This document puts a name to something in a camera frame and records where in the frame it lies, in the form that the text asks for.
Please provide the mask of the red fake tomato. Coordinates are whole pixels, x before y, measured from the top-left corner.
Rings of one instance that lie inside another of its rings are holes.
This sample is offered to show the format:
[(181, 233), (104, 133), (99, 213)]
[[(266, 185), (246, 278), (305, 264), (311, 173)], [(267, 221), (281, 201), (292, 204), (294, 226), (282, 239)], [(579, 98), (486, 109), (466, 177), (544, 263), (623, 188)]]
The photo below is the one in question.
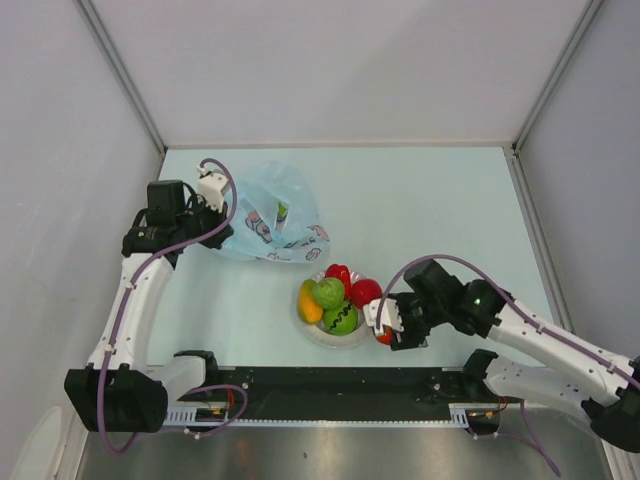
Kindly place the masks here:
[(390, 346), (393, 340), (394, 332), (390, 327), (385, 326), (381, 333), (376, 333), (376, 340), (383, 345)]

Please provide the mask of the red fake apple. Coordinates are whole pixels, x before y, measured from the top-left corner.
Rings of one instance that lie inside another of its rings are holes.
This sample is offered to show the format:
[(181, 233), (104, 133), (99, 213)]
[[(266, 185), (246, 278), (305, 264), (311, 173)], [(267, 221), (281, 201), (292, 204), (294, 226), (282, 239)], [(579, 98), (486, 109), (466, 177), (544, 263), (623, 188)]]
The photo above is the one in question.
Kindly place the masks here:
[(375, 280), (363, 278), (352, 284), (350, 300), (356, 308), (362, 310), (373, 300), (380, 299), (382, 293), (381, 286)]

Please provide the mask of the green fake watermelon ball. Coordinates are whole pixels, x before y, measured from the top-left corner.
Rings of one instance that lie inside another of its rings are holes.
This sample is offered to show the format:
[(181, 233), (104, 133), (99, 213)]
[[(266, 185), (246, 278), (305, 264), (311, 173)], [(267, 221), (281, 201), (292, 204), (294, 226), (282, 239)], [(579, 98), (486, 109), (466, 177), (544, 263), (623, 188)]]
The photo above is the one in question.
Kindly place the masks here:
[(322, 322), (325, 331), (331, 335), (349, 335), (357, 327), (358, 312), (351, 302), (344, 301), (340, 306), (326, 310)]

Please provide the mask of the red fake bell pepper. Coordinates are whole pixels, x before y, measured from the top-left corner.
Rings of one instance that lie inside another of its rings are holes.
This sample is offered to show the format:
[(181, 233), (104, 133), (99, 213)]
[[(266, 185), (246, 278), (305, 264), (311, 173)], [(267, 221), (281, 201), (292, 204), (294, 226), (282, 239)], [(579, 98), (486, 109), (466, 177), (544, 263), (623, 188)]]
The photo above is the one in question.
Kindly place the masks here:
[(351, 272), (346, 265), (343, 264), (332, 264), (330, 265), (325, 272), (326, 278), (335, 278), (341, 281), (344, 288), (344, 299), (348, 300), (350, 298), (351, 293)]

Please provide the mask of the light blue plastic bag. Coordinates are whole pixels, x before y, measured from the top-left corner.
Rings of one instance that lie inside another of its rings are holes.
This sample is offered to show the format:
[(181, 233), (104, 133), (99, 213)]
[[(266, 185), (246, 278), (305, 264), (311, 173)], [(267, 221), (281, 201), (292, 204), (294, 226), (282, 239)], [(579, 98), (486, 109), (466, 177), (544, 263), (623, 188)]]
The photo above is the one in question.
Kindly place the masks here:
[[(307, 264), (328, 254), (330, 237), (310, 185), (297, 168), (263, 163), (237, 180), (236, 188), (234, 233), (223, 242), (220, 255), (238, 261)], [(276, 224), (279, 202), (289, 209), (283, 225)]]

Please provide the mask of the green fake custard apple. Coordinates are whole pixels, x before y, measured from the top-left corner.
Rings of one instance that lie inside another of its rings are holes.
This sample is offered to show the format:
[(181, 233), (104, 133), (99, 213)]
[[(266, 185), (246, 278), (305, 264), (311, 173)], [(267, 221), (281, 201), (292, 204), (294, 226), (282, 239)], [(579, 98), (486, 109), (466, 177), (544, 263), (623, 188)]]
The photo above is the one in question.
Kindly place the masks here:
[(337, 278), (325, 277), (312, 287), (312, 297), (323, 309), (334, 309), (345, 299), (344, 284)]

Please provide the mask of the green fake starfruit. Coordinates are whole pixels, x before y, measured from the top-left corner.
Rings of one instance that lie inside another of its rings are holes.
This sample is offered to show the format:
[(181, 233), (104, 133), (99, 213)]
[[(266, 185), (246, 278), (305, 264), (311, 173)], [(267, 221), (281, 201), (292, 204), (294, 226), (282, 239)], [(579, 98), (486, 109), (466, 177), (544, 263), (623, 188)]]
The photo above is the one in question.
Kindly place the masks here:
[(286, 222), (288, 216), (288, 206), (282, 202), (278, 203), (278, 211), (276, 216), (276, 224), (283, 225)]

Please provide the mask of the white paper plate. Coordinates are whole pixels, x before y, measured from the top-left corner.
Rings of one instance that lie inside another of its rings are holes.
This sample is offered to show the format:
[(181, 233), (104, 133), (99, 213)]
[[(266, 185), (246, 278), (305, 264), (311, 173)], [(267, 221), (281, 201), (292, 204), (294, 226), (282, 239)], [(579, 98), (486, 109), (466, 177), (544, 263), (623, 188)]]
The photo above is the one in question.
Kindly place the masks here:
[[(313, 288), (325, 278), (335, 278), (343, 286), (343, 300), (332, 308), (319, 304), (313, 295)], [(353, 288), (360, 280), (366, 277), (343, 264), (332, 264), (304, 280), (295, 302), (302, 332), (327, 348), (350, 348), (369, 337), (364, 314), (352, 299)]]

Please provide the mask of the yellow green fake mango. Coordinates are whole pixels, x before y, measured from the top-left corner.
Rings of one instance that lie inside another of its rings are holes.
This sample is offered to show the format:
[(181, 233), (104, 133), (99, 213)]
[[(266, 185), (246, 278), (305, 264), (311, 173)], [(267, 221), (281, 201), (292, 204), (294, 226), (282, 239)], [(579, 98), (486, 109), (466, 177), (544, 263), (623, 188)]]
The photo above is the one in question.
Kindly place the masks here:
[(305, 280), (298, 293), (297, 312), (300, 319), (307, 324), (317, 324), (322, 320), (324, 309), (316, 302), (312, 295), (316, 282), (312, 279)]

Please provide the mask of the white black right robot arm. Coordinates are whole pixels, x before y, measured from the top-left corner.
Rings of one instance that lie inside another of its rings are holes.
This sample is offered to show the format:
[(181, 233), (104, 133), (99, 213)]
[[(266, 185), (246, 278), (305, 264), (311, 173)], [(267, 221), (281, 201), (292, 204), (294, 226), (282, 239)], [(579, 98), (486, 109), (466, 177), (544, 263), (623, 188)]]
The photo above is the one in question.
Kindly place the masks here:
[(409, 291), (384, 290), (373, 328), (392, 331), (392, 349), (418, 348), (442, 324), (506, 345), (536, 360), (536, 366), (478, 349), (462, 368), (461, 388), (469, 399), (484, 401), (493, 394), (540, 404), (585, 423), (621, 450), (638, 452), (639, 362), (554, 325), (459, 259), (477, 276), (462, 283), (442, 267), (446, 258), (432, 254), (411, 261), (394, 276)]

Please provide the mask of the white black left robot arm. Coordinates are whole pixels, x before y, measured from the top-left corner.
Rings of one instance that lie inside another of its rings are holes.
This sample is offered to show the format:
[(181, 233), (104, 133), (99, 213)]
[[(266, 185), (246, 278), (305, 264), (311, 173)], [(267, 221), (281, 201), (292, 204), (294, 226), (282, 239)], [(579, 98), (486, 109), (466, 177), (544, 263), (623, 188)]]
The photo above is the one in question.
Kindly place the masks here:
[(122, 242), (118, 290), (86, 366), (68, 371), (64, 390), (92, 432), (155, 433), (170, 405), (190, 391), (214, 397), (221, 376), (213, 353), (184, 350), (166, 365), (148, 369), (153, 323), (179, 256), (189, 245), (221, 248), (233, 229), (224, 199), (231, 183), (221, 171), (196, 187), (180, 180), (151, 182), (147, 205)]

